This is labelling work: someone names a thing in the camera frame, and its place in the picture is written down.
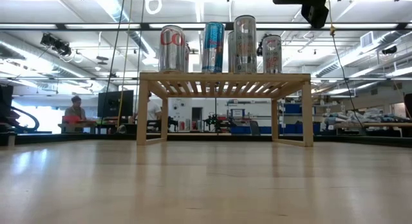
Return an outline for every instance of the ceiling duct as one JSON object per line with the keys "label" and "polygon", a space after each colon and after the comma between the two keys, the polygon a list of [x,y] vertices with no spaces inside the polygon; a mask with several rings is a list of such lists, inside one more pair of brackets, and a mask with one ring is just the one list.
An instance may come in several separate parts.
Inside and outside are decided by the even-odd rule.
{"label": "ceiling duct", "polygon": [[[95,0],[110,15],[112,20],[119,23],[130,22],[129,15],[125,10],[122,12],[122,0]],[[143,51],[146,57],[156,57],[155,51],[150,48],[149,44],[136,31],[126,32],[136,45]]]}
{"label": "ceiling duct", "polygon": [[[365,57],[366,54],[372,50],[381,49],[388,47],[391,43],[394,43],[401,37],[409,34],[409,31],[391,31],[391,32],[370,32],[361,37],[361,43],[356,44],[354,47],[350,48],[344,53],[340,53],[339,57],[341,58],[342,66],[346,66],[350,63],[353,63],[362,57]],[[369,39],[373,40],[372,42],[365,43],[364,40]],[[317,68],[317,70],[312,73],[312,76],[322,77],[323,75],[332,72],[333,70],[340,69],[338,58],[327,62]]]}
{"label": "ceiling duct", "polygon": [[[0,33],[0,46],[8,48],[10,51],[14,51],[19,55],[24,57],[24,60],[30,62],[34,66],[33,68],[41,68],[43,71],[46,68],[49,68],[49,72],[54,74],[53,70],[55,68],[60,68],[59,77],[62,77],[64,74],[67,76],[70,74],[70,77],[96,77],[94,74],[88,73],[86,70],[80,69],[70,63],[64,62],[58,57],[53,56],[44,50],[40,50],[27,42],[23,42],[18,38],[8,35],[6,33]],[[101,86],[106,89],[107,82],[98,81]],[[110,84],[109,91],[117,91],[118,87]]]}

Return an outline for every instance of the wooden floor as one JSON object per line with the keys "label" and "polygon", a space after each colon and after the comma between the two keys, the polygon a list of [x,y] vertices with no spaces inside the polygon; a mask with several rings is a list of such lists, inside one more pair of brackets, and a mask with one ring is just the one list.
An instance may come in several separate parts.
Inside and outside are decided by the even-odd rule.
{"label": "wooden floor", "polygon": [[0,150],[0,223],[411,223],[412,149],[135,145]]}

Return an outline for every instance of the aluminum can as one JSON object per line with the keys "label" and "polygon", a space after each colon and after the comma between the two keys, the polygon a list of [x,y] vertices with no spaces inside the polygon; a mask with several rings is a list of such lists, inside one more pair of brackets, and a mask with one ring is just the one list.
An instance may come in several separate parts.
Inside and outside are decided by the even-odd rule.
{"label": "aluminum can", "polygon": [[225,27],[221,23],[207,23],[203,45],[201,71],[204,73],[221,73],[223,67],[223,43]]}
{"label": "aluminum can", "polygon": [[189,55],[191,53],[191,49],[189,48],[189,44],[186,43],[185,45],[185,73],[189,72]]}
{"label": "aluminum can", "polygon": [[159,71],[185,70],[185,34],[179,26],[167,25],[160,34]]}
{"label": "aluminum can", "polygon": [[242,15],[234,21],[235,73],[256,73],[256,20]]}
{"label": "aluminum can", "polygon": [[263,38],[263,72],[282,73],[282,40],[278,35]]}
{"label": "aluminum can", "polygon": [[235,54],[235,38],[234,38],[234,31],[231,31],[227,35],[227,44],[228,44],[228,62],[229,62],[229,73],[234,73],[234,65],[235,65],[235,60],[236,60],[236,54]]}

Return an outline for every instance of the blue can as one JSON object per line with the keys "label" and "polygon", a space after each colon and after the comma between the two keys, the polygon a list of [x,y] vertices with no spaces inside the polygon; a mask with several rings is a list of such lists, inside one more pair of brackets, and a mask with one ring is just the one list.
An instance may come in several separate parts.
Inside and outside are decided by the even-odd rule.
{"label": "blue can", "polygon": [[225,40],[224,25],[216,22],[207,23],[204,40],[201,71],[204,73],[221,73],[223,43]]}

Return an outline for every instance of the fluorescent light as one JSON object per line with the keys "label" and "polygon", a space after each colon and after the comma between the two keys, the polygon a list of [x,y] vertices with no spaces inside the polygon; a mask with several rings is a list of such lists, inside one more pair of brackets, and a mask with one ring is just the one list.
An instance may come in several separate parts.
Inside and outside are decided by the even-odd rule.
{"label": "fluorescent light", "polygon": [[368,84],[365,84],[365,85],[361,85],[361,86],[358,86],[358,87],[356,87],[356,89],[364,89],[364,88],[367,88],[367,87],[369,87],[369,86],[372,86],[372,85],[374,85],[374,84],[376,84],[377,82],[371,82],[371,83],[368,83]]}
{"label": "fluorescent light", "polygon": [[337,94],[345,93],[345,92],[348,92],[348,91],[349,91],[349,90],[348,90],[347,88],[344,88],[344,89],[335,89],[335,90],[333,90],[333,91],[327,92],[327,94],[328,94],[328,95],[337,95]]}
{"label": "fluorescent light", "polygon": [[396,76],[404,75],[407,73],[412,73],[412,67],[404,68],[401,70],[396,70],[392,73],[388,73],[387,75],[385,75],[385,77],[396,77]]}
{"label": "fluorescent light", "polygon": [[[333,24],[335,28],[395,28],[398,24]],[[323,28],[330,28],[330,24],[325,24]]]}
{"label": "fluorescent light", "polygon": [[[117,29],[129,28],[129,24],[65,24],[67,29]],[[140,24],[130,24],[130,28],[140,28]]]}
{"label": "fluorescent light", "polygon": [[159,59],[156,58],[146,58],[144,60],[142,60],[143,64],[147,65],[157,65],[159,64]]}
{"label": "fluorescent light", "polygon": [[258,23],[256,28],[310,28],[310,24],[265,24]]}
{"label": "fluorescent light", "polygon": [[196,24],[149,24],[150,28],[163,28],[167,25],[175,25],[179,26],[180,28],[205,28],[206,24],[204,23],[196,23]]}
{"label": "fluorescent light", "polygon": [[349,77],[359,77],[359,76],[363,76],[371,71],[373,71],[374,69],[366,69],[366,70],[361,70],[357,73],[354,73],[353,75],[350,75]]}
{"label": "fluorescent light", "polygon": [[55,24],[0,24],[0,28],[57,29]]}

